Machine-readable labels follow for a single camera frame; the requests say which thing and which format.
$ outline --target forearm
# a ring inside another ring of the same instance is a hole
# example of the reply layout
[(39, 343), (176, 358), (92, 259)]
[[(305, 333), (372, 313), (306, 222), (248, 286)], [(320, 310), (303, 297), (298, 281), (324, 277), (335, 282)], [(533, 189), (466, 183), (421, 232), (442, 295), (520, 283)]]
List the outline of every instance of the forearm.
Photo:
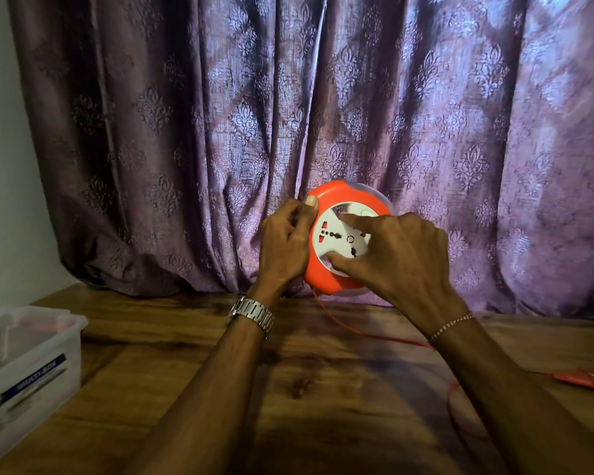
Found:
[(514, 472), (594, 474), (594, 434), (521, 370), (477, 321), (449, 328), (436, 348)]
[[(270, 307), (279, 295), (253, 288), (249, 297)], [(226, 472), (244, 427), (264, 337), (257, 323), (236, 318), (125, 472)]]

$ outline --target bracelet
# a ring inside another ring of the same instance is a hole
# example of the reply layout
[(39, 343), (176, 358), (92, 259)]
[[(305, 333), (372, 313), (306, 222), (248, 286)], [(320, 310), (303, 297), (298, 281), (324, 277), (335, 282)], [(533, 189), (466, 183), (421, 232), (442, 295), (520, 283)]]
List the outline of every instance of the bracelet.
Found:
[(444, 327), (442, 327), (440, 330), (438, 330), (431, 338), (429, 338), (429, 343), (433, 345), (436, 342), (437, 338), (440, 335), (442, 335), (442, 333), (444, 331), (446, 331), (447, 329), (451, 328), (453, 325), (458, 324), (459, 322), (463, 322), (464, 320), (470, 320), (472, 318), (473, 318), (473, 315), (471, 313), (469, 313), (465, 317), (462, 317), (462, 318), (456, 319), (456, 320), (452, 320), (451, 322), (449, 322), (446, 325), (444, 325)]

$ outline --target wooden table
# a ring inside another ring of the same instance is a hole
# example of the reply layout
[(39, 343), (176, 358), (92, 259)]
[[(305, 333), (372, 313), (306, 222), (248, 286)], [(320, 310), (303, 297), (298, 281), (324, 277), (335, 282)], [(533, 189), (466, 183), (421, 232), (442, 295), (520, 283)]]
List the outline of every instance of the wooden table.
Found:
[[(138, 300), (81, 284), (40, 300), (88, 317), (83, 388), (0, 462), (0, 474), (118, 474), (221, 336), (233, 301)], [(392, 309), (328, 306), (365, 332), (422, 339)], [(594, 372), (594, 322), (481, 318), (524, 368)], [(594, 392), (538, 379), (594, 430)], [(255, 474), (479, 472), (446, 414), (452, 380), (436, 352), (358, 337), (314, 301), (284, 300), (264, 347), (237, 466)], [(461, 423), (483, 431), (461, 393), (455, 407)], [(505, 472), (492, 444), (471, 446), (482, 467)]]

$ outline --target silver metal watch strap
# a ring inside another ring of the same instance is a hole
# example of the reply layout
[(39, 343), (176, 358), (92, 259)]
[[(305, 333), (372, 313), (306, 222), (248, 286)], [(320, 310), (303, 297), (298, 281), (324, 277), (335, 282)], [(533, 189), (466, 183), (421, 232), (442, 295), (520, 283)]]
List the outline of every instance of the silver metal watch strap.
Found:
[(269, 336), (270, 329), (273, 327), (273, 314), (270, 310), (264, 308), (264, 305), (243, 296), (236, 302), (233, 308), (231, 308), (229, 318), (227, 319), (227, 327), (238, 315), (243, 315), (248, 319), (252, 319), (262, 328), (262, 330), (264, 330), (266, 337)]

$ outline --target white wall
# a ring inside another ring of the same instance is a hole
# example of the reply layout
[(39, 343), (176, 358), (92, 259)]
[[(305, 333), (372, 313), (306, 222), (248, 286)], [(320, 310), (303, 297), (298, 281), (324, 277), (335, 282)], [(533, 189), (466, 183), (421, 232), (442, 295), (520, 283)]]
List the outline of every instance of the white wall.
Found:
[(75, 283), (59, 263), (28, 127), (6, 0), (0, 0), (0, 305)]

